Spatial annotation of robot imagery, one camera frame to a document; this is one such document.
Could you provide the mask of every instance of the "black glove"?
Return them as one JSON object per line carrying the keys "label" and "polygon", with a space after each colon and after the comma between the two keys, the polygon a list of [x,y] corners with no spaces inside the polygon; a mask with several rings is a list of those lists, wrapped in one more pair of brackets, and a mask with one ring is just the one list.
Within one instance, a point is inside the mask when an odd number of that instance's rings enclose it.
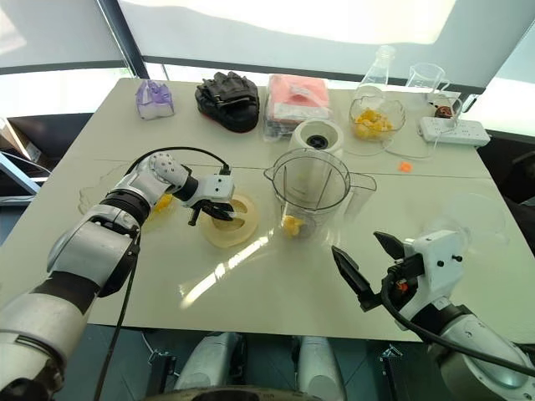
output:
{"label": "black glove", "polygon": [[257,125],[258,89],[252,81],[232,71],[203,81],[195,92],[201,113],[234,132],[247,132]]}

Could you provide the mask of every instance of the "plastic bag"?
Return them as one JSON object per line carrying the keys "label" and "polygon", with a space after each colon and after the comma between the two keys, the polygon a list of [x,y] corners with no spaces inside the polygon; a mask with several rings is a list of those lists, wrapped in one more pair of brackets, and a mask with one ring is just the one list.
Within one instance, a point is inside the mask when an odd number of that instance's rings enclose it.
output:
{"label": "plastic bag", "polygon": [[267,85],[263,138],[289,139],[306,119],[332,119],[324,79],[273,74]]}

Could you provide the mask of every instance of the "glass beaker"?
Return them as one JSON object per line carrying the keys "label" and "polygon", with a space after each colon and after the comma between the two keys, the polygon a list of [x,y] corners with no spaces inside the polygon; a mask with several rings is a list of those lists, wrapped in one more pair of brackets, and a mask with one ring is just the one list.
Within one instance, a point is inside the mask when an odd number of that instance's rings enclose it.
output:
{"label": "glass beaker", "polygon": [[350,173],[342,160],[322,150],[295,149],[285,153],[266,169],[280,204],[279,226],[291,238],[310,237],[328,221],[342,201],[353,192],[345,214],[356,216],[377,185],[372,177],[367,186],[360,175]]}
{"label": "glass beaker", "polygon": [[405,84],[410,88],[425,88],[427,101],[432,101],[435,91],[442,92],[450,86],[444,69],[432,63],[417,63],[409,68],[409,79]]}

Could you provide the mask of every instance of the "purple package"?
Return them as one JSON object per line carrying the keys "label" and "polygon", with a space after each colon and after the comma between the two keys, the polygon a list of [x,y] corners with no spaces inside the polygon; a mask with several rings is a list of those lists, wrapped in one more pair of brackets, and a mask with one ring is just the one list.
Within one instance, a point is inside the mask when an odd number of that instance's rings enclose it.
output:
{"label": "purple package", "polygon": [[142,119],[169,117],[175,113],[171,92],[165,84],[145,80],[135,93],[135,105]]}

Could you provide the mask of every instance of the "power strip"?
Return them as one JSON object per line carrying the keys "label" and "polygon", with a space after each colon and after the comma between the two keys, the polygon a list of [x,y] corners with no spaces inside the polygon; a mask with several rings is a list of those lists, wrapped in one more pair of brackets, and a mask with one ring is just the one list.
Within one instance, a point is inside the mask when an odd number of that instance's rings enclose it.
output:
{"label": "power strip", "polygon": [[452,129],[448,119],[436,117],[422,117],[420,120],[420,134],[427,142],[445,142],[472,146],[485,146],[491,140],[483,125],[479,121],[466,119],[457,120],[457,126]]}

